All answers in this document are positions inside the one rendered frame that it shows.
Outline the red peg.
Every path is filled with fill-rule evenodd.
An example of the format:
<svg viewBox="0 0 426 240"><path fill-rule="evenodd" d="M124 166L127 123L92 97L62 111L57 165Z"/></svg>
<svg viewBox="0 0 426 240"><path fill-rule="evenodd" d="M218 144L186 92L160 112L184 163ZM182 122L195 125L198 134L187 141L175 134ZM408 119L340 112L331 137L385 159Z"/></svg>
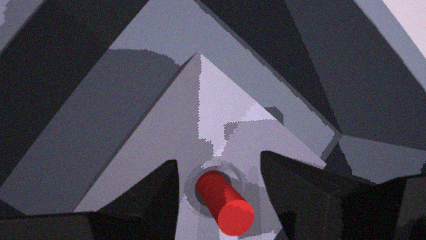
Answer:
<svg viewBox="0 0 426 240"><path fill-rule="evenodd" d="M251 227L252 207L217 171L204 173L195 186L224 234L240 235Z"/></svg>

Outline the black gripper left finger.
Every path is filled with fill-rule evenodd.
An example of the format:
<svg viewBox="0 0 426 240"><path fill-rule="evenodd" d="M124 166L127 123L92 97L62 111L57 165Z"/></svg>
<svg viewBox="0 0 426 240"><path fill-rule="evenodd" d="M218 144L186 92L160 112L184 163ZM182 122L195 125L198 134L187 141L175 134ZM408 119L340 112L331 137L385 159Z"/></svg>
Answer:
<svg viewBox="0 0 426 240"><path fill-rule="evenodd" d="M0 217L0 240L175 240L176 160L167 160L98 211Z"/></svg>

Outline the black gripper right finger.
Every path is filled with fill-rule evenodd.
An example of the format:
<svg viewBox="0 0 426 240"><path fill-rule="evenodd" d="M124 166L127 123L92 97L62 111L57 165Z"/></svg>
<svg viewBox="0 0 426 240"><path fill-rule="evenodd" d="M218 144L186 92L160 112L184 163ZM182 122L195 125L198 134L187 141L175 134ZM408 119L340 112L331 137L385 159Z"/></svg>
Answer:
<svg viewBox="0 0 426 240"><path fill-rule="evenodd" d="M272 151L260 166L289 240L409 240L426 217L426 173L372 186Z"/></svg>

